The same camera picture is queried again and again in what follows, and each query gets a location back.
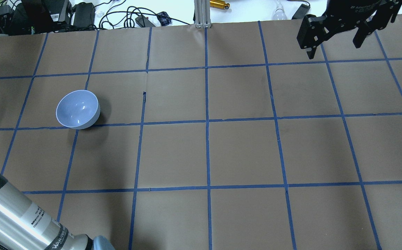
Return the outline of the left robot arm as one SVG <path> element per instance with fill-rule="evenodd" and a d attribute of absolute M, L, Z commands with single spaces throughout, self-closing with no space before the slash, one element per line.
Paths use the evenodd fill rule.
<path fill-rule="evenodd" d="M 0 174 L 0 250 L 113 250 L 104 236 L 74 235 Z"/>

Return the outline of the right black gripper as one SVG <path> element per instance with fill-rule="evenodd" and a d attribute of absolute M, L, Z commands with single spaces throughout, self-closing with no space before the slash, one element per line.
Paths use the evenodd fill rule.
<path fill-rule="evenodd" d="M 297 34 L 301 49 L 313 59 L 317 48 L 336 34 L 341 24 L 356 23 L 358 31 L 352 42 L 360 48 L 367 36 L 394 23 L 402 0 L 328 0 L 322 16 L 305 15 Z M 375 12 L 370 21 L 366 21 Z"/>

